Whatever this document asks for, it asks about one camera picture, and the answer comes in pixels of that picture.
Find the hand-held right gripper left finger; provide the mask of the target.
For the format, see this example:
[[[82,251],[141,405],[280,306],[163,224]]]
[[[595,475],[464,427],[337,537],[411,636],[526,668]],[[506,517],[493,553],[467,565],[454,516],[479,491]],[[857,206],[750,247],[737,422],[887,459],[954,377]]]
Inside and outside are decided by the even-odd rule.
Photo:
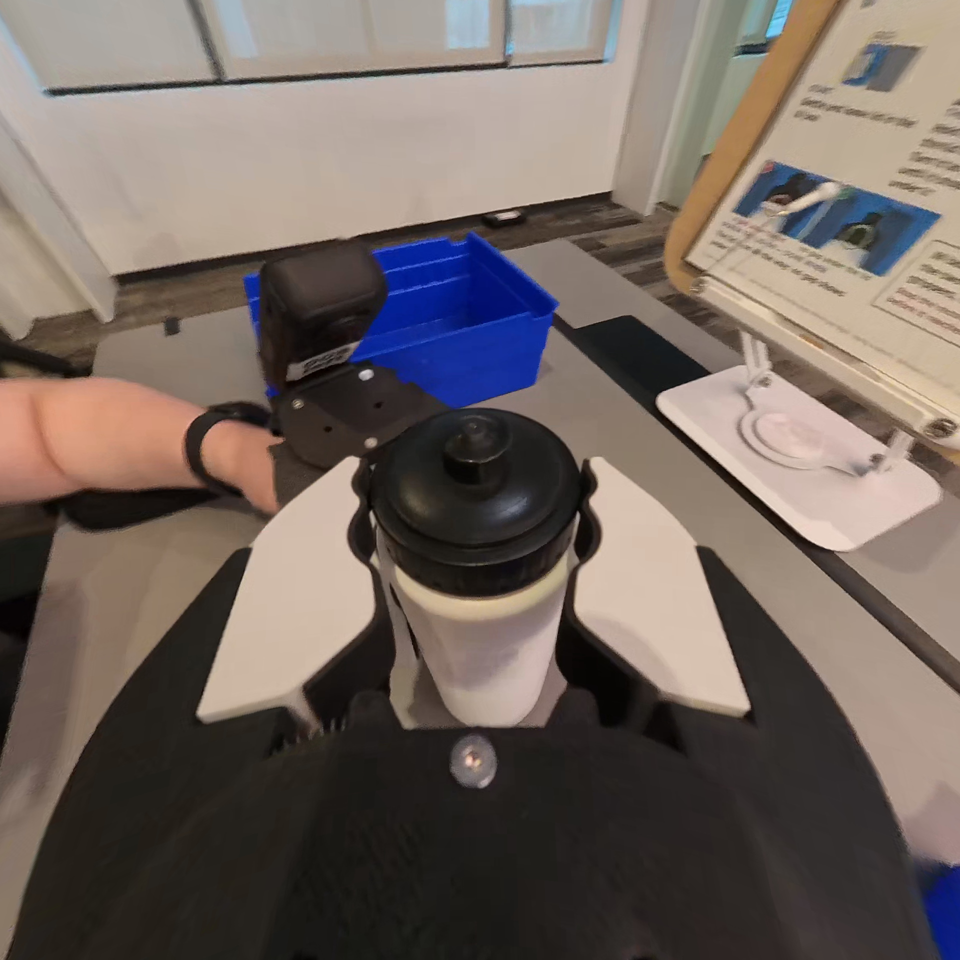
[[[389,690],[397,652],[371,563],[368,480],[366,461],[344,459],[255,538],[200,722],[282,709],[299,726],[339,726],[357,694]]]

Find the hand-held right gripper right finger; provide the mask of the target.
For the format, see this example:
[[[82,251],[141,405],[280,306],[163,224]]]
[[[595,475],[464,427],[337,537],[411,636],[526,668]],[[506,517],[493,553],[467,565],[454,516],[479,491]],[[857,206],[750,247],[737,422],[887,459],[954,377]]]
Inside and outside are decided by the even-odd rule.
[[[555,660],[601,721],[661,705],[736,720],[751,703],[698,545],[656,498],[602,457],[582,463],[573,565]]]

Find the blue plastic bin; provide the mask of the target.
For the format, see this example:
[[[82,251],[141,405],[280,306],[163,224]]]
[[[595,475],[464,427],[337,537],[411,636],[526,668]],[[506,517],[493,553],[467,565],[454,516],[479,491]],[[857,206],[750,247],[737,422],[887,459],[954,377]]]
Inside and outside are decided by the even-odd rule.
[[[557,299],[475,233],[370,249],[388,294],[356,354],[449,407],[536,383]],[[258,272],[244,277],[258,341]]]

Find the black wristband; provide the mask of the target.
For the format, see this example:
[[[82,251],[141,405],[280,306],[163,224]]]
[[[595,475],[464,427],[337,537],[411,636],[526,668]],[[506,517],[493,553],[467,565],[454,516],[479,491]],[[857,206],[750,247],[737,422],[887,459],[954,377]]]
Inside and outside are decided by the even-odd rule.
[[[224,423],[238,423],[270,431],[273,414],[270,409],[253,402],[230,401],[209,406],[187,427],[183,453],[190,473],[206,491],[223,498],[243,498],[241,489],[214,477],[205,465],[202,447],[207,435]]]

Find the instruction sheet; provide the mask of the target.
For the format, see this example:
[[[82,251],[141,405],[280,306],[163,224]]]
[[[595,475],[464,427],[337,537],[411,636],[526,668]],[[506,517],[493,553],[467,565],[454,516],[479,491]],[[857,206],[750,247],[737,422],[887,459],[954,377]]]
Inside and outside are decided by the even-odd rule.
[[[958,95],[957,1],[846,2],[687,262],[957,406]]]

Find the person's left hand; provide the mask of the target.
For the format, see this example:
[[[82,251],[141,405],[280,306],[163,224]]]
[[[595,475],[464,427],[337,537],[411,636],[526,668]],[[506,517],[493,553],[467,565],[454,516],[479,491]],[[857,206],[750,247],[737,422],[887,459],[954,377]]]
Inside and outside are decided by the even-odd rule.
[[[273,457],[279,443],[264,427],[222,420],[201,441],[200,462],[209,476],[238,491],[262,514],[273,516],[280,510]]]

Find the blue plastic object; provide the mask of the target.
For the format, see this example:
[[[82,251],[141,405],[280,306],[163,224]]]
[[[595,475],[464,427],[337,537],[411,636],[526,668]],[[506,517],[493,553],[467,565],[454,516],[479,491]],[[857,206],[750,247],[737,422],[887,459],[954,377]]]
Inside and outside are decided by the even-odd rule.
[[[959,959],[959,865],[924,863],[918,870],[923,909],[941,959]]]

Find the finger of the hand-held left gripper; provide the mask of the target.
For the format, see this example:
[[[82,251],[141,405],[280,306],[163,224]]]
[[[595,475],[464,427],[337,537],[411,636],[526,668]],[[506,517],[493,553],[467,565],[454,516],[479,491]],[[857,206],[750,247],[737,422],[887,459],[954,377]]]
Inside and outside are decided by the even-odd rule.
[[[390,703],[405,729],[450,729],[452,716],[444,705],[420,651],[416,636],[395,590],[393,565],[373,552],[385,596],[393,636],[394,660],[390,671]]]

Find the black bottle lid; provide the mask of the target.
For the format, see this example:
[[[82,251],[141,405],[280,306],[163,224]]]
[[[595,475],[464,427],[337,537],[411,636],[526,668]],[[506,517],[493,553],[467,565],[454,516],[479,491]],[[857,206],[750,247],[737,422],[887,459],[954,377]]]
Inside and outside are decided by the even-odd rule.
[[[436,414],[392,441],[369,506],[394,565],[439,594],[492,598],[542,580],[573,540],[581,468],[534,419],[478,408]]]

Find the person's left forearm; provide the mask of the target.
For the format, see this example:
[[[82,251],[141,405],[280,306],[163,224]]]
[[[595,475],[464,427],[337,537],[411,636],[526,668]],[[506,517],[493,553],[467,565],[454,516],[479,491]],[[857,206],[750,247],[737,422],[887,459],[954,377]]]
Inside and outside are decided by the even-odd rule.
[[[186,460],[200,407],[103,378],[1,384],[1,503],[82,491],[198,489]]]

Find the white bottle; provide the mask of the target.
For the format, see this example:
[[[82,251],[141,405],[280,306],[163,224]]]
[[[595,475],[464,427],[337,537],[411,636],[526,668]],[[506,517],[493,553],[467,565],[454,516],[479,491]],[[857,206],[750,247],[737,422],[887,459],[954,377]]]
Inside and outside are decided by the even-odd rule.
[[[534,711],[554,659],[571,571],[567,549],[533,584],[496,597],[456,597],[392,564],[397,598],[452,726],[509,728]]]

